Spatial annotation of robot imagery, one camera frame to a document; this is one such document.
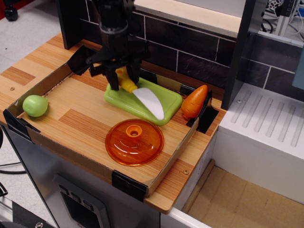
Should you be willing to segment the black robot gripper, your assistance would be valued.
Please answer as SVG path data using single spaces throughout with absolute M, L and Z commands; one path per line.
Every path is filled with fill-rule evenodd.
M 128 34 L 134 1 L 94 0 L 93 5 L 99 15 L 102 48 L 86 60 L 91 75 L 105 75 L 111 88 L 118 91 L 116 69 L 126 67 L 130 79 L 138 83 L 141 62 L 149 56 L 149 50 L 147 41 L 132 39 Z

